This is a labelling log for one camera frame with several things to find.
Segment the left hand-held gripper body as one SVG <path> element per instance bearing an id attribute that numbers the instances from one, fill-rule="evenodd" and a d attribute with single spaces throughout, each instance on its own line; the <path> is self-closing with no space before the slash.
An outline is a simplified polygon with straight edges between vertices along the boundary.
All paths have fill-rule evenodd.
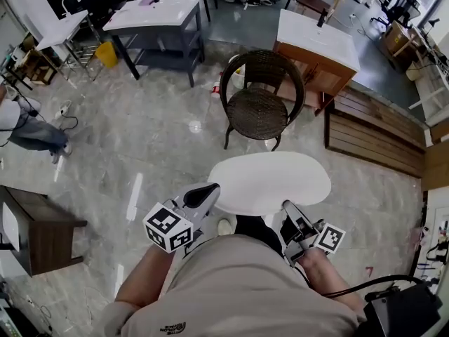
<path id="1" fill-rule="evenodd" d="M 220 196 L 217 183 L 194 183 L 173 198 L 156 203 L 143 219 L 148 238 L 166 253 L 190 246 L 202 234 L 201 224 Z"/>

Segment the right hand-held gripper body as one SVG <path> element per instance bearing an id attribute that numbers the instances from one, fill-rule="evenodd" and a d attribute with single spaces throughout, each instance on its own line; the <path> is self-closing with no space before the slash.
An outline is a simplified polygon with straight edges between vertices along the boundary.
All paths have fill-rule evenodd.
<path id="1" fill-rule="evenodd" d="M 324 219 L 315 223 L 309 220 L 309 227 L 296 228 L 286 212 L 281 223 L 279 235 L 284 246 L 283 254 L 291 267 L 303 257 L 305 251 L 312 248 L 322 250 L 326 255 L 334 254 L 339 249 L 346 232 Z"/>

